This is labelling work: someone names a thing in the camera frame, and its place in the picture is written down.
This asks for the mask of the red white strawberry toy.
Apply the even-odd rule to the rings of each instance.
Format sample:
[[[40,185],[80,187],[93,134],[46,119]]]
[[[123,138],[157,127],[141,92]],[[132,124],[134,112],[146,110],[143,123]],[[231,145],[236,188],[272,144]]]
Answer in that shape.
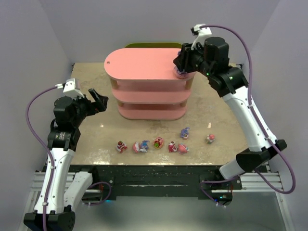
[[[116,145],[116,150],[119,152],[119,153],[123,153],[125,150],[127,150],[127,146],[124,142],[122,141],[119,141]]]

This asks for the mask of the purple bunny with bottle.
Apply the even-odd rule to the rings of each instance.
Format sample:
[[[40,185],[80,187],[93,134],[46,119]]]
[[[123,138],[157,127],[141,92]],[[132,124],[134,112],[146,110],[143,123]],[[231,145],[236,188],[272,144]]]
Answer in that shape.
[[[148,143],[149,143],[149,142],[150,142],[149,140],[143,140],[143,141],[140,143],[140,149],[139,149],[139,151],[140,151],[141,153],[146,153],[146,152],[148,152],[148,149],[149,149]]]

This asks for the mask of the round pink flower toy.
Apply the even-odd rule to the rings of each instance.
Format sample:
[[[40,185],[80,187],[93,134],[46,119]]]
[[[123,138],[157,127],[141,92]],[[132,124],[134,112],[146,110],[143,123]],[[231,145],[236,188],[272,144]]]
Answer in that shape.
[[[153,146],[156,149],[161,149],[163,145],[164,145],[164,139],[162,137],[157,137],[153,142]]]

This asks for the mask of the purple bunny with cupcake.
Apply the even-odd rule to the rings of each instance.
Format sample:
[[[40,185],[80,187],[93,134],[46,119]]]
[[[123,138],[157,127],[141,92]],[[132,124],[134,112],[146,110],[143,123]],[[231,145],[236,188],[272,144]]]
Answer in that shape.
[[[189,127],[183,128],[180,132],[180,137],[184,140],[188,139],[189,136]]]

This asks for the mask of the red pink cake toy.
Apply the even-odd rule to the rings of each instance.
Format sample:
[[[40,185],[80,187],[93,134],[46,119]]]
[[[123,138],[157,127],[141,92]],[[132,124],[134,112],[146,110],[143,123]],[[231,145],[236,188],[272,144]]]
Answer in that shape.
[[[176,146],[176,144],[174,143],[174,141],[171,141],[171,142],[169,143],[169,145],[168,145],[168,151],[169,151],[170,153],[172,153],[172,152],[177,152],[177,151],[178,151],[177,146]]]

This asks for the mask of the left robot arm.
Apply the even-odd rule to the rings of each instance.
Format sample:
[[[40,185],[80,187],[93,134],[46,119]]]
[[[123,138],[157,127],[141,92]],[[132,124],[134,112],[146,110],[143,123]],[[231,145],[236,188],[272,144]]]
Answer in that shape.
[[[75,210],[87,189],[104,182],[99,180],[96,167],[75,173],[69,187],[66,186],[71,161],[80,137],[82,121],[107,109],[107,96],[89,89],[94,101],[77,90],[54,102],[54,120],[50,125],[47,142],[41,142],[48,154],[45,178],[33,212],[26,213],[24,224],[32,231],[71,231]]]

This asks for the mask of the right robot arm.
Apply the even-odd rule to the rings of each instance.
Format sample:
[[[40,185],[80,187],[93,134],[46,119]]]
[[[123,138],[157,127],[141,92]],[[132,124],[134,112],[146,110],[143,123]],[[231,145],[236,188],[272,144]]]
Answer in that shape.
[[[219,168],[228,180],[251,172],[272,159],[287,147],[266,125],[252,97],[248,95],[248,81],[242,70],[229,65],[229,45],[220,37],[209,37],[204,44],[192,48],[184,43],[173,63],[179,73],[199,72],[206,76],[209,85],[229,106],[244,132],[248,148]]]

